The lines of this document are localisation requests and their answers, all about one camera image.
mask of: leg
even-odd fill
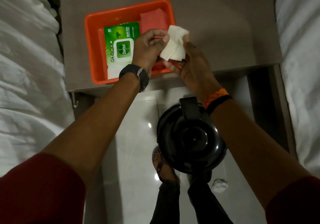
[[[219,223],[232,224],[228,215],[211,192],[207,182],[197,177],[191,184],[188,195],[194,207],[199,224]]]
[[[180,184],[173,169],[164,161],[155,149],[153,165],[162,185],[159,188],[157,204],[150,224],[180,223],[179,195]]]

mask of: smartwatch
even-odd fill
[[[132,72],[139,77],[139,79],[140,79],[140,92],[143,92],[149,83],[149,76],[146,73],[146,71],[138,65],[129,64],[125,68],[122,69],[122,71],[119,74],[119,79],[127,72]]]

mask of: black pants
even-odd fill
[[[179,195],[180,187],[177,183],[162,183],[150,224],[180,223]],[[196,180],[190,186],[188,195],[199,224],[232,224],[206,182]]]

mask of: forearm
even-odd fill
[[[89,186],[139,90],[137,75],[126,73],[42,152],[70,165]]]
[[[290,183],[310,175],[234,100],[219,105],[211,118],[264,208]]]

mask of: person's left hand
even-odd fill
[[[134,40],[132,64],[142,67],[148,76],[158,54],[166,47],[170,36],[168,31],[161,29],[150,29]]]

